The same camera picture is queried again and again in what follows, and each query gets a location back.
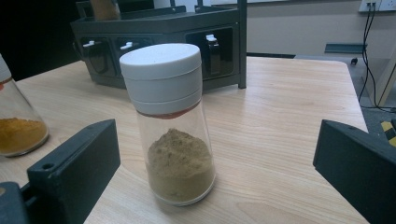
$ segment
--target brown powder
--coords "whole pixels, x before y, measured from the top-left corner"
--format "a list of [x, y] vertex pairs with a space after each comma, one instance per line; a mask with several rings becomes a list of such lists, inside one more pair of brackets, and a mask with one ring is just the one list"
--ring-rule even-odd
[[170, 129], [148, 149], [148, 181], [166, 201], [183, 203], [202, 196], [215, 171], [206, 143]]
[[47, 136], [45, 123], [27, 119], [0, 119], [0, 154], [18, 155], [33, 149]]

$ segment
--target light wooden tabletop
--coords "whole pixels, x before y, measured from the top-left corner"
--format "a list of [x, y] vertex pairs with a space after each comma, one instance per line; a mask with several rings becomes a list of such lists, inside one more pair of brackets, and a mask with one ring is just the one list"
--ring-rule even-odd
[[121, 166], [87, 223], [366, 223], [312, 165], [322, 119], [367, 131], [347, 66], [247, 58], [247, 88], [203, 101], [217, 172], [200, 202], [158, 202], [150, 191], [136, 112], [126, 90], [91, 81], [83, 62], [19, 81], [49, 126], [40, 149], [0, 158], [0, 182], [27, 183], [26, 169], [85, 126], [117, 122]]

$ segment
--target orange powder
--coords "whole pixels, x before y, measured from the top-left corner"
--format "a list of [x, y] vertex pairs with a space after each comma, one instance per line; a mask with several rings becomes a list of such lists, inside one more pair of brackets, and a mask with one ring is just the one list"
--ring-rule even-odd
[[47, 136], [47, 126], [42, 121], [0, 119], [0, 154], [21, 155], [38, 147]]

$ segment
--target glass container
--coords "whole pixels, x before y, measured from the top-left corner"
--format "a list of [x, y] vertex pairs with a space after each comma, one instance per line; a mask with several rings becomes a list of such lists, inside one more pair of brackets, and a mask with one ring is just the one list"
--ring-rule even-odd
[[117, 0], [90, 0], [96, 21], [114, 21], [120, 19]]
[[120, 58], [154, 195], [172, 205], [195, 203], [215, 181], [202, 104], [201, 55], [189, 44], [162, 44]]
[[18, 89], [0, 55], [0, 155], [14, 157], [44, 144], [49, 129]]

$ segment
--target power outlet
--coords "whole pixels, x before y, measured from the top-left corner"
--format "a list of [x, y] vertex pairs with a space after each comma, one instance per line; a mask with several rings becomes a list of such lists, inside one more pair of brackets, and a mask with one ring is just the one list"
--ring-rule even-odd
[[380, 11], [396, 11], [396, 0], [382, 0]]
[[361, 6], [359, 7], [359, 12], [368, 12], [370, 9], [371, 9], [371, 11], [374, 11], [373, 4], [375, 4], [375, 11], [379, 11], [382, 1], [381, 0], [361, 0]]

